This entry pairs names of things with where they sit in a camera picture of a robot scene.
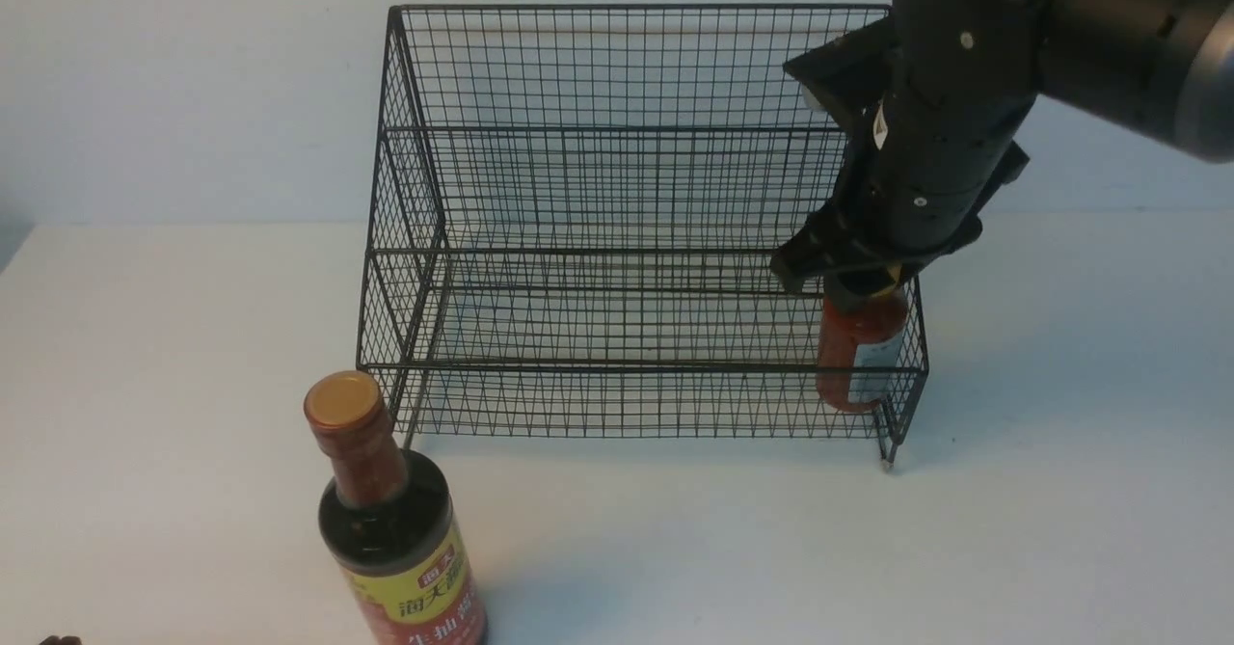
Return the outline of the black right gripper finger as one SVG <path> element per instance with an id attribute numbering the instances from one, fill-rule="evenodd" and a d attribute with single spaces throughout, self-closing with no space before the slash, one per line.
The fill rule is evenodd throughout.
<path id="1" fill-rule="evenodd" d="M 801 294 L 806 282 L 827 279 L 828 266 L 838 261 L 884 264 L 838 207 L 824 206 L 772 253 L 768 266 L 786 292 Z"/>
<path id="2" fill-rule="evenodd" d="M 853 312 L 868 303 L 906 298 L 907 286 L 926 270 L 926 263 L 859 264 L 838 261 L 828 266 L 827 303 Z"/>

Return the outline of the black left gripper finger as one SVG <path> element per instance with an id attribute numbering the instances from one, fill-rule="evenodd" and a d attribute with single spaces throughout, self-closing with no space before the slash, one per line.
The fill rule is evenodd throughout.
<path id="1" fill-rule="evenodd" d="M 41 641 L 39 645 L 81 645 L 81 639 L 72 635 L 70 636 L 51 635 L 44 638 L 44 640 Z"/>

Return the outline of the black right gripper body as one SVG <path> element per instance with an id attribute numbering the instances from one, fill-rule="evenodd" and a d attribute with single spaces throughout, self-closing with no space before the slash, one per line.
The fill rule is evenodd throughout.
<path id="1" fill-rule="evenodd" d="M 847 134 L 823 206 L 884 264 L 926 266 L 979 239 L 979 211 L 1019 171 L 1037 97 L 1041 0 L 892 0 L 887 16 L 787 60 Z"/>

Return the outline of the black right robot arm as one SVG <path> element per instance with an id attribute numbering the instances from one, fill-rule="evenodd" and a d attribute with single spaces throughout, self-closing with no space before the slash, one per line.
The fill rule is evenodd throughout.
<path id="1" fill-rule="evenodd" d="M 770 268 L 838 308 L 979 240 L 1053 97 L 1199 162 L 1232 162 L 1232 0 L 892 0 L 784 70 L 847 134 L 829 200 Z"/>

